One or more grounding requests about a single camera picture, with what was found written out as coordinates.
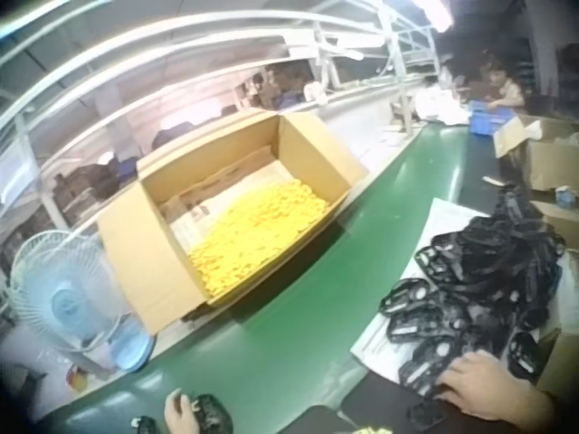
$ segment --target blue plastic bin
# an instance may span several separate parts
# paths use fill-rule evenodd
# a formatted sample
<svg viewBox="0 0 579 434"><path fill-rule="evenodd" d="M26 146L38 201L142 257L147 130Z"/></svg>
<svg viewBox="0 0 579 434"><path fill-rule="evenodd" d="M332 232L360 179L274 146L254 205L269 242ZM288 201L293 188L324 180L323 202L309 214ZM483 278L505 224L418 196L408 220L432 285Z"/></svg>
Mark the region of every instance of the blue plastic bin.
<svg viewBox="0 0 579 434"><path fill-rule="evenodd" d="M470 109L470 132L481 136L492 136L516 115L513 109L506 107L488 111L487 103L483 101L472 101Z"/></svg>

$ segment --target wall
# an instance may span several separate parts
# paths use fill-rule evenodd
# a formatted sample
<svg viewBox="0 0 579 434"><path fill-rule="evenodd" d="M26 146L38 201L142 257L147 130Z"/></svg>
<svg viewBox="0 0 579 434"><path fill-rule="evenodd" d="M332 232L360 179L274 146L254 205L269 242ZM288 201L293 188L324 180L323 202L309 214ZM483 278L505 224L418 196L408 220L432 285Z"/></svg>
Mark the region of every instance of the wall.
<svg viewBox="0 0 579 434"><path fill-rule="evenodd" d="M558 96L556 52L579 42L579 14L572 0L527 0L541 94Z"/></svg>

